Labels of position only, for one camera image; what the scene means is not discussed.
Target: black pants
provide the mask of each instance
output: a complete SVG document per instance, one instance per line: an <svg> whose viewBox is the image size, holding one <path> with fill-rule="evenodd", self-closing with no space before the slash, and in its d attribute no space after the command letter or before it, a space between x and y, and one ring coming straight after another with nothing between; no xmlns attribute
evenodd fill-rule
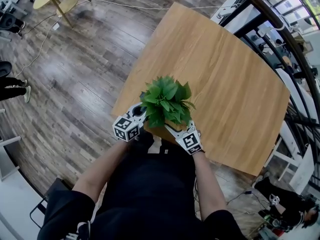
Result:
<svg viewBox="0 0 320 240"><path fill-rule="evenodd" d="M12 33L18 33L22 27L22 25L24 24L24 22L18 18L15 19L15 23L16 26L13 26L9 29L5 29L6 31L12 32Z"/></svg>
<svg viewBox="0 0 320 240"><path fill-rule="evenodd" d="M271 194L278 196L280 198L280 205L285 208L297 206L301 202L301 198L297 193L272 185L269 177L258 182L254 188L268 200Z"/></svg>
<svg viewBox="0 0 320 240"><path fill-rule="evenodd" d="M0 77L0 101L26 94L26 88L6 88L8 86L23 86L24 82L13 77Z"/></svg>

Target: green leaves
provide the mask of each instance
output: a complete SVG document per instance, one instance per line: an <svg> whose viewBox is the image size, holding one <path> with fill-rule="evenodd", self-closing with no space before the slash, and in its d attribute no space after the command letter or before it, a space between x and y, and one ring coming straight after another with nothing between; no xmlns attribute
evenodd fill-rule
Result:
<svg viewBox="0 0 320 240"><path fill-rule="evenodd" d="M152 83L146 83L147 91L141 98L141 107L146 107L149 127L162 127L165 120L177 125L189 124L191 115L189 106L195 105L186 99L191 97L189 83L181 85L171 76L158 77Z"/></svg>

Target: black shirt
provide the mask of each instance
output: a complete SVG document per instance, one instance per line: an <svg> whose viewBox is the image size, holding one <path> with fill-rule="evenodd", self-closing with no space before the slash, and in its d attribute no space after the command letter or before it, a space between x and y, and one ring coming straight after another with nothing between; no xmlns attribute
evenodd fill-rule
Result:
<svg viewBox="0 0 320 240"><path fill-rule="evenodd" d="M195 164L186 153L129 154L108 182L90 239L245 240L226 210L204 222L195 216L194 182ZM61 240L76 233L78 223L91 220L94 208L83 193L53 193L37 239Z"/></svg>

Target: floor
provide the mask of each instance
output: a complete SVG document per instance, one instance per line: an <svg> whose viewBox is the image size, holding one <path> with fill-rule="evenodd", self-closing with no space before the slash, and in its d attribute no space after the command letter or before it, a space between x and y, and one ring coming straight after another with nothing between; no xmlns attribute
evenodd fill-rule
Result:
<svg viewBox="0 0 320 240"><path fill-rule="evenodd" d="M168 8L173 2L187 7L219 6L225 0L109 0L148 8ZM16 75L38 54L48 29L57 16L48 4L33 11L28 0L19 3L31 13L21 40L12 35L0 43L0 57L10 61ZM210 18L215 8L198 9ZM21 78L28 79L32 96L0 102L0 136L22 140L7 148L21 171L45 193L56 177L74 184L78 176L116 141L111 109L128 74L157 27L165 10L146 10L92 1L68 14L74 28L64 20L51 30L39 58ZM212 163L226 200L250 189L253 176ZM256 213L260 204L252 195L242 195L229 204L230 211L248 238L263 222Z"/></svg>

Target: potted plant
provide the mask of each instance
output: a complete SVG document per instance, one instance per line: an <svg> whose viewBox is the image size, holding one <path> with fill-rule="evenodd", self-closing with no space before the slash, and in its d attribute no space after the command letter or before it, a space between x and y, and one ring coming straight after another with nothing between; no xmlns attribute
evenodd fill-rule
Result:
<svg viewBox="0 0 320 240"><path fill-rule="evenodd" d="M158 77L152 83L147 83L147 91L141 97L141 107L146 107L148 126L163 127L166 124L175 129L186 128L191 120L190 106L195 105L187 101L191 97L188 82L181 85L172 76Z"/></svg>

